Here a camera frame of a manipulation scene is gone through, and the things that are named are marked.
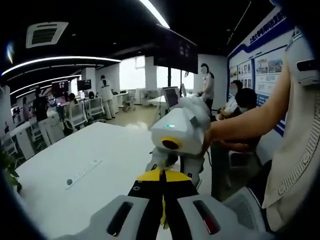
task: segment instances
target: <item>white shirt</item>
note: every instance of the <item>white shirt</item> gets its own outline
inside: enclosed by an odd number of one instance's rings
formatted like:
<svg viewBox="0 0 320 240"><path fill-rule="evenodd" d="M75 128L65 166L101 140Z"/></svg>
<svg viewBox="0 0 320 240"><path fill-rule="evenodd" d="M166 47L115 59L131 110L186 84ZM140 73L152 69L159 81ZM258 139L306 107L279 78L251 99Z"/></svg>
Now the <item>white shirt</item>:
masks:
<svg viewBox="0 0 320 240"><path fill-rule="evenodd" d="M102 86L101 97L102 97L102 101L109 101L109 100L114 99L114 95L111 91L110 80L106 80L106 86Z"/></svg>
<svg viewBox="0 0 320 240"><path fill-rule="evenodd" d="M226 103L224 111L228 114L232 114L238 107L237 101L234 97L231 97Z"/></svg>
<svg viewBox="0 0 320 240"><path fill-rule="evenodd" d="M211 74L208 73L204 78L204 90L202 98L206 99L214 99L215 97L215 79L211 77Z"/></svg>

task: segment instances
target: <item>black ceiling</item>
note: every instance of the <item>black ceiling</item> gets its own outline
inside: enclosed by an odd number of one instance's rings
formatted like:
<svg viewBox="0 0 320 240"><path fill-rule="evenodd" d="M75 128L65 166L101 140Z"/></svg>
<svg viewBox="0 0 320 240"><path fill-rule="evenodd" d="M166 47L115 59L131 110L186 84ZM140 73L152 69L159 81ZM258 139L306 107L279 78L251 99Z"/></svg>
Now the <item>black ceiling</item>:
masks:
<svg viewBox="0 0 320 240"><path fill-rule="evenodd" d="M138 0L106 1L7 1L0 19L0 71L17 64L53 56L94 56L124 59L150 54L148 44L154 41L157 19ZM199 53L228 55L273 9L268 0L253 0L233 34L249 0L150 0L170 28L196 43ZM68 22L56 45L26 48L28 26L43 22ZM13 64L6 57L6 47L13 43ZM36 71L10 80L0 78L11 90L73 73L75 68Z"/></svg>

